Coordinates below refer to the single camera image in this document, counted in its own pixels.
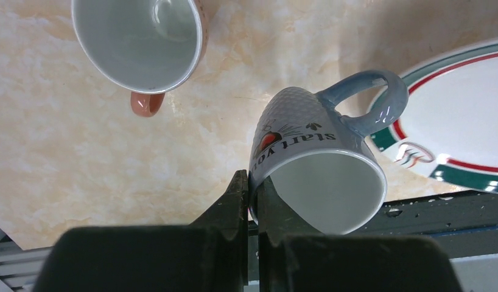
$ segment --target white plate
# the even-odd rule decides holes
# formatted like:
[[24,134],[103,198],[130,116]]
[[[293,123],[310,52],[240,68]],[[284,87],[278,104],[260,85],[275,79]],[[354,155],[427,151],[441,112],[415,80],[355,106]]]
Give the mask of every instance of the white plate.
[[419,175],[498,193],[498,39],[401,76],[409,104],[393,125],[371,135],[376,147]]

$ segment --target mug rim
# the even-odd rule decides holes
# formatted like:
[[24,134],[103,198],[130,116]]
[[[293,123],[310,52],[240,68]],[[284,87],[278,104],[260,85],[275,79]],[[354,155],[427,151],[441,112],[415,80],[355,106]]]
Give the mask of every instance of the mug rim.
[[[358,152],[354,152],[354,151],[350,151],[350,150],[344,150],[344,149],[318,148],[318,149],[315,149],[315,150],[305,150],[305,151],[299,152],[296,155],[293,155],[293,156],[291,156],[291,157],[289,157],[287,159],[284,159],[280,163],[276,164],[274,167],[270,168],[269,171],[265,172],[262,177],[265,180],[273,172],[275,172],[278,168],[280,168],[280,167],[284,166],[285,164],[287,164],[289,162],[292,162],[292,161],[294,161],[296,159],[303,158],[303,157],[310,156],[310,155],[326,154],[326,153],[347,155],[347,156],[351,156],[353,158],[357,158],[358,160],[361,160],[361,161],[365,162],[378,175],[378,177],[380,178],[380,181],[382,182],[382,186],[383,186],[382,194],[381,194],[381,198],[380,198],[380,203],[377,204],[377,206],[374,208],[373,212],[370,213],[370,215],[367,216],[366,219],[362,220],[362,222],[359,223],[359,224],[357,224],[354,228],[349,228],[349,229],[345,230],[344,232],[342,232],[341,234],[339,234],[339,235],[344,235],[344,234],[348,234],[350,232],[353,232],[353,231],[357,230],[358,228],[360,228],[363,225],[365,225],[365,223],[369,222],[378,213],[378,211],[380,210],[380,208],[382,207],[382,205],[385,202],[385,198],[387,197],[387,178],[385,177],[385,173],[382,170],[382,168],[378,165],[378,163],[376,163],[375,161],[373,161],[369,157],[367,157],[367,156],[365,156],[365,155],[363,155],[361,153],[358,153]],[[258,218],[257,218],[257,216],[255,216],[254,210],[253,210],[255,199],[256,199],[256,192],[250,194],[250,199],[249,199],[249,213],[253,217],[254,222],[256,224],[258,224]]]
[[172,86],[170,86],[168,88],[164,88],[164,89],[158,89],[158,90],[139,89],[139,88],[127,86],[127,85],[123,84],[122,82],[120,82],[119,80],[112,78],[100,66],[97,65],[96,61],[89,54],[88,49],[83,44],[79,30],[78,30],[77,25],[76,25],[78,21],[76,20],[76,17],[75,17],[75,5],[79,1],[81,1],[81,0],[72,0],[72,2],[71,2],[72,25],[73,25],[75,35],[77,37],[77,41],[79,42],[80,47],[84,50],[84,54],[86,54],[86,57],[88,57],[90,62],[93,64],[93,66],[95,66],[95,68],[97,68],[97,70],[102,75],[106,76],[106,78],[109,79],[110,81],[112,81],[113,83],[115,83],[115,84],[117,84],[117,85],[119,85],[127,90],[137,92],[137,93],[161,94],[161,93],[169,92],[169,91],[179,87],[180,85],[182,85],[186,80],[188,80],[190,78],[192,73],[195,71],[197,65],[199,64],[201,52],[204,49],[203,48],[203,38],[204,38],[204,35],[203,35],[203,28],[204,27],[203,26],[204,26],[204,24],[203,24],[203,21],[201,20],[200,12],[198,11],[197,3],[195,2],[195,0],[188,0],[188,4],[190,5],[190,7],[192,8],[193,13],[194,13],[195,29],[197,30],[197,43],[195,44],[195,52],[194,52],[194,57],[192,59],[192,62],[188,66],[186,73],[183,74],[179,79],[177,79],[176,82],[173,82]]

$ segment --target tabletop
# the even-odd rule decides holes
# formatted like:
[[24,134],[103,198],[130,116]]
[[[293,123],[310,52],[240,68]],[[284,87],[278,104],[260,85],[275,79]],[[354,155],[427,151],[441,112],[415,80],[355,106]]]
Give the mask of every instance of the tabletop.
[[[86,58],[70,0],[0,0],[0,227],[24,249],[82,225],[186,224],[247,169],[280,89],[396,73],[498,37],[498,0],[204,0],[208,49],[152,118]],[[344,101],[365,112],[375,91]],[[374,151],[387,200],[462,188]]]

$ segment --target mug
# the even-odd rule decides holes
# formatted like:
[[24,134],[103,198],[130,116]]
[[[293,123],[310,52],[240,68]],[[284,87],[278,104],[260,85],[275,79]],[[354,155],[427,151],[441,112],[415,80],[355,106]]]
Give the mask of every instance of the mug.
[[72,0],[72,19],[88,58],[133,92],[139,116],[154,115],[165,92],[183,84],[206,52],[200,0]]
[[[387,85],[381,103],[360,117],[335,107],[348,97]],[[407,106],[405,83],[385,70],[354,74],[316,94],[303,88],[280,91],[265,107],[253,140],[250,212],[258,222],[256,188],[270,176],[299,216],[325,234],[347,234],[380,209],[387,180],[365,136],[392,124]]]

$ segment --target gray mug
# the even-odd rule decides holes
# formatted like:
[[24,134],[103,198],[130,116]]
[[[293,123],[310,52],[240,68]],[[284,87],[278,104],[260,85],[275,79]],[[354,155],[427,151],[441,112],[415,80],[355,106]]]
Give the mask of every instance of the gray mug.
[[[386,97],[368,114],[341,116],[341,101],[387,85]],[[256,188],[271,177],[278,195],[299,216],[326,234],[347,234],[369,221],[387,194],[385,174],[364,141],[391,125],[409,93],[396,74],[354,74],[316,94],[280,91],[265,107],[251,151],[250,212],[258,222]]]

